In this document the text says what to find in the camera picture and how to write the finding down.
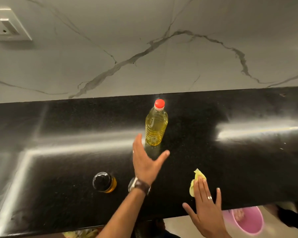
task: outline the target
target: electrical outlet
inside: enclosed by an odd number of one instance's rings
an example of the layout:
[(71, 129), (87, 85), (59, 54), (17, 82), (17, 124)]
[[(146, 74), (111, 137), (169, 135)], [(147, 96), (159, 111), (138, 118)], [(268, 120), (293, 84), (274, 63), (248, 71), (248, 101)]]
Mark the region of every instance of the electrical outlet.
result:
[(0, 41), (32, 41), (10, 8), (0, 8)]

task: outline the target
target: white marble backsplash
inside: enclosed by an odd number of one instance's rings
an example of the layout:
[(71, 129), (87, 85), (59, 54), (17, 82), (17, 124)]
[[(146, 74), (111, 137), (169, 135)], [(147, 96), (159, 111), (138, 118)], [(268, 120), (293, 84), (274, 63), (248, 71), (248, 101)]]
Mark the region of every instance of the white marble backsplash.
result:
[(298, 86), (298, 0), (0, 0), (0, 103)]

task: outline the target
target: leather watch strap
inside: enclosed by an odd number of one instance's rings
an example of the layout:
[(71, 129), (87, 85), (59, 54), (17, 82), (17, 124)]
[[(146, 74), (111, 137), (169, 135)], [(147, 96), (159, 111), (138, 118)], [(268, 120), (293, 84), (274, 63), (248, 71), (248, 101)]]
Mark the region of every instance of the leather watch strap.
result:
[(150, 186), (139, 179), (136, 180), (134, 187), (141, 189), (146, 195), (148, 195), (150, 192)]

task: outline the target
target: red bottle cap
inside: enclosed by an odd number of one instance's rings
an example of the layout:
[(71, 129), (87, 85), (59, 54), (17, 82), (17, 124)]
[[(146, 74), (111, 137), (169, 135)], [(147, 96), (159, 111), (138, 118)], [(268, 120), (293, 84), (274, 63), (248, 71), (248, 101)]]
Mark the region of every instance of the red bottle cap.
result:
[(163, 99), (157, 99), (154, 103), (154, 107), (156, 110), (163, 110), (163, 108), (165, 107), (165, 102), (163, 101)]

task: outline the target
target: hand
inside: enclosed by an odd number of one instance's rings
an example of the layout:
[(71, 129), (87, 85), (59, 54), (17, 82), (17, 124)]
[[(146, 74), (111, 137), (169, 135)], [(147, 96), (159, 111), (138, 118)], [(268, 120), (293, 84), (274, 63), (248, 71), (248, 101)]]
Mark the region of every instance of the hand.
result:
[(207, 181), (199, 177), (194, 182), (194, 196), (196, 204), (196, 214), (187, 203), (183, 203), (183, 208), (191, 217), (193, 224), (199, 232), (206, 238), (226, 238), (231, 237), (225, 228), (223, 215), (221, 211), (222, 197), (219, 188), (216, 190), (216, 203), (212, 199)]
[(146, 182), (148, 185), (151, 184), (156, 179), (163, 162), (167, 159), (170, 155), (170, 151), (164, 151), (157, 160), (153, 161), (150, 159), (141, 143), (141, 134), (138, 134), (133, 142), (133, 156), (132, 162), (133, 167), (135, 169), (135, 175)]

